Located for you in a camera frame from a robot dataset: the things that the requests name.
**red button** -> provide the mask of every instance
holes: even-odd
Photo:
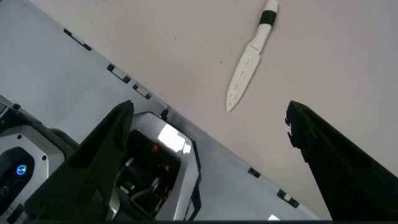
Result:
[[[156,153],[158,151],[158,148],[156,145],[153,145],[151,150],[153,153]]]

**black band on knife handle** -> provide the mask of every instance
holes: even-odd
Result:
[[[261,14],[260,24],[269,24],[271,26],[274,25],[276,19],[276,12],[272,10],[265,10]]]

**white countertop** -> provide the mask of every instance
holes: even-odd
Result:
[[[31,1],[321,218],[322,196],[287,137],[290,100],[398,174],[398,1],[281,0],[231,113],[229,80],[265,1]]]

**blue led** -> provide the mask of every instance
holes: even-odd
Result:
[[[17,168],[17,174],[18,174],[18,175],[24,175],[25,172],[26,172],[26,166],[25,166],[25,165],[20,165],[20,166]]]

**knife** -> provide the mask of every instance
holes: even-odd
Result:
[[[274,25],[278,11],[278,0],[268,0],[260,18],[257,34],[246,46],[242,57],[236,67],[226,95],[226,110],[230,112],[249,84],[251,77],[260,61],[260,54],[267,37]]]

